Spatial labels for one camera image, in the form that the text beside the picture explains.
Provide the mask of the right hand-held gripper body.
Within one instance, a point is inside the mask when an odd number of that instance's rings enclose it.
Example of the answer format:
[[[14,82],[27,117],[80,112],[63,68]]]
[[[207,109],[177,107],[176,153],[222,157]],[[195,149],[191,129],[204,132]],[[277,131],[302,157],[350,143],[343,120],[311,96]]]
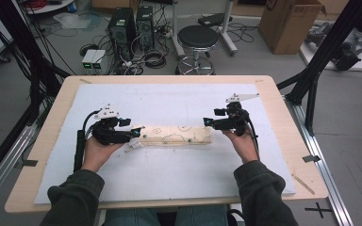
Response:
[[[252,136],[256,137],[255,128],[250,119],[247,110],[242,108],[241,101],[253,99],[258,97],[259,94],[236,94],[226,99],[227,106],[227,119],[214,120],[213,128],[215,130],[231,130],[234,129],[237,136],[241,136],[245,127],[248,126],[251,129]]]

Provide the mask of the cream cloth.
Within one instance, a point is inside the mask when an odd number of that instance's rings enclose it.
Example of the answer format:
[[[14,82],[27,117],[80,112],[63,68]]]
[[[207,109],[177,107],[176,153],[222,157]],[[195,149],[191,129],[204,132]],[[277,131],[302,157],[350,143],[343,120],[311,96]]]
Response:
[[[205,126],[144,125],[141,127],[140,136],[132,138],[126,148],[132,151],[149,146],[206,145],[211,141],[211,130]]]

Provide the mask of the person's right hand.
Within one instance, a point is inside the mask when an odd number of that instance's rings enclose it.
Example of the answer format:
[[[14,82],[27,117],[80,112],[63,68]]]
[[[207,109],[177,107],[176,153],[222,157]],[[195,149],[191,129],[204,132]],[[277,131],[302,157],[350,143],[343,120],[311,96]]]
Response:
[[[258,159],[256,146],[249,127],[245,128],[241,136],[237,136],[230,130],[223,131],[222,133],[231,141],[243,164]]]

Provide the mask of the black round stool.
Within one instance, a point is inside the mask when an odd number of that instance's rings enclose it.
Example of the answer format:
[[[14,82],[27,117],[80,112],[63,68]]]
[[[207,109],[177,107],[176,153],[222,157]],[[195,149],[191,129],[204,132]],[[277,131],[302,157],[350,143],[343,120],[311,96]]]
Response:
[[[189,25],[182,28],[177,35],[178,44],[192,51],[191,56],[183,56],[175,68],[176,74],[214,75],[215,70],[209,60],[209,51],[218,43],[217,32],[204,25]]]

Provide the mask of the white metal stand leg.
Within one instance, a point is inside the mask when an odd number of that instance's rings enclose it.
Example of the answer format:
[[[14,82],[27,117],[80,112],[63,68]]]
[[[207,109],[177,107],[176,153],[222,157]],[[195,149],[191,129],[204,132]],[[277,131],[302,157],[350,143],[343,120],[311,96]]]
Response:
[[[231,40],[228,35],[228,26],[231,18],[232,7],[234,6],[235,0],[226,0],[225,10],[224,10],[224,17],[222,21],[222,31],[221,36],[229,50],[230,56],[232,57],[237,51],[238,48],[236,47],[235,43]]]
[[[184,57],[185,56],[185,52],[183,47],[180,45],[180,43],[178,42],[178,0],[172,0],[173,3],[173,9],[172,9],[172,22],[173,22],[173,28],[172,28],[172,32],[171,32],[171,37],[172,37],[172,41],[173,41],[173,45],[175,48],[175,51],[177,53],[177,56],[179,58]]]

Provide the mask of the person's left leg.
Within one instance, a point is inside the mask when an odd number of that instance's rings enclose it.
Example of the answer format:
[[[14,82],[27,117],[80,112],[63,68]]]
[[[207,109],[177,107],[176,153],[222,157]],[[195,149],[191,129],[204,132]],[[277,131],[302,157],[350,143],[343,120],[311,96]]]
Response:
[[[155,219],[145,209],[108,210],[104,226],[153,226]]]

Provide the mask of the white plastic part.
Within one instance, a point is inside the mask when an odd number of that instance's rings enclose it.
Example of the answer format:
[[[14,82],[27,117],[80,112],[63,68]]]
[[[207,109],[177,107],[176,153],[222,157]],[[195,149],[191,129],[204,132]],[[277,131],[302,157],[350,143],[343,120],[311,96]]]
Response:
[[[242,218],[241,206],[239,204],[230,204],[230,211]]]

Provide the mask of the black flat case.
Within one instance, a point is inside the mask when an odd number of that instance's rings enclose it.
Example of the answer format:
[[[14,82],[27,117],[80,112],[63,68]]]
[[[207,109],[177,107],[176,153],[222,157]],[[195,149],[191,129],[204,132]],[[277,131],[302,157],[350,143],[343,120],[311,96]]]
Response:
[[[202,16],[198,19],[198,23],[200,25],[206,25],[208,27],[212,26],[222,26],[224,20],[223,13],[215,13],[209,16]]]

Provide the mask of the person's right leg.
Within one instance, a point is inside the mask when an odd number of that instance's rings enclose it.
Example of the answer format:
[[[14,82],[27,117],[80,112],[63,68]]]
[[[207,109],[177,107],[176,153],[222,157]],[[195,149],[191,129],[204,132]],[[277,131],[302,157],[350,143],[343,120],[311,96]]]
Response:
[[[174,226],[228,226],[224,205],[200,205],[181,207]]]

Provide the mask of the brown cardboard box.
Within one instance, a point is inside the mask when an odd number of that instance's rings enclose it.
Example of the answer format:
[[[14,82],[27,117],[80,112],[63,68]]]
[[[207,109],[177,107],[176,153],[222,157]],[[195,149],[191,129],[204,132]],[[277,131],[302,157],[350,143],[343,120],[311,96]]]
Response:
[[[320,0],[267,0],[259,34],[273,54],[297,54],[321,11]]]

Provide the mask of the clear plastic sheet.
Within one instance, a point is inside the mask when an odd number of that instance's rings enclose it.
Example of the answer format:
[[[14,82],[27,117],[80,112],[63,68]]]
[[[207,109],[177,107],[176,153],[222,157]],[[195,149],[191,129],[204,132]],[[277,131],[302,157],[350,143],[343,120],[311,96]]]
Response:
[[[54,19],[62,25],[63,29],[85,29],[91,23],[90,20],[81,19],[78,15],[67,12],[55,15]]]

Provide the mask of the grey device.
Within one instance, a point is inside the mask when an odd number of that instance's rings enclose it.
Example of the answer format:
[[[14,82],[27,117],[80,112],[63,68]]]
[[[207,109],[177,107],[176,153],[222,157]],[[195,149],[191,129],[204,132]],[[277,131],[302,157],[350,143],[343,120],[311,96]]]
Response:
[[[305,42],[314,43],[317,47],[321,45],[325,37],[332,28],[331,24],[328,22],[323,23],[322,25],[314,25],[308,32]]]

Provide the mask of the black device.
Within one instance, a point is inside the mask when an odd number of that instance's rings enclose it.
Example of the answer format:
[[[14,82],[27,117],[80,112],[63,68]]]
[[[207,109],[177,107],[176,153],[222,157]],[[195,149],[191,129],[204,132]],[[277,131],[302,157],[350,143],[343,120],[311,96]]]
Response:
[[[340,71],[348,71],[352,66],[360,61],[358,57],[362,53],[362,45],[343,43],[333,56],[331,61]]]

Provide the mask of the white round table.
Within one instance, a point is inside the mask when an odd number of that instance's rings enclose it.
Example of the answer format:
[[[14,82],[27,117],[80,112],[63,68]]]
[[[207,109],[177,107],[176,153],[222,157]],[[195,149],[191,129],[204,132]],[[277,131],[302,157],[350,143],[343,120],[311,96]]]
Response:
[[[29,13],[35,13],[35,14],[50,12],[50,11],[66,8],[69,5],[73,4],[74,1],[75,0],[62,0],[62,2],[59,5],[46,5],[43,8],[37,8],[37,9],[28,8],[27,11]]]

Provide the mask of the aluminium rail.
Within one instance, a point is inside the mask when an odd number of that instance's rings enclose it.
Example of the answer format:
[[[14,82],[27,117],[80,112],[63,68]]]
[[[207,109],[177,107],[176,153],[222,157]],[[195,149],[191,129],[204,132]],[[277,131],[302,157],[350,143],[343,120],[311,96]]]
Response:
[[[36,133],[37,127],[26,126],[8,145],[8,150],[0,161],[0,187],[7,180],[16,162]]]
[[[285,101],[292,118],[295,120],[297,127],[303,137],[304,143],[310,152],[313,163],[317,167],[321,178],[323,179],[327,191],[327,200],[331,206],[331,213],[334,215],[338,226],[354,226],[351,216],[346,208],[344,201],[337,189],[331,171],[328,168],[326,160],[322,154],[321,147],[315,136],[311,136],[309,130],[304,125],[305,113],[300,105],[291,104]]]

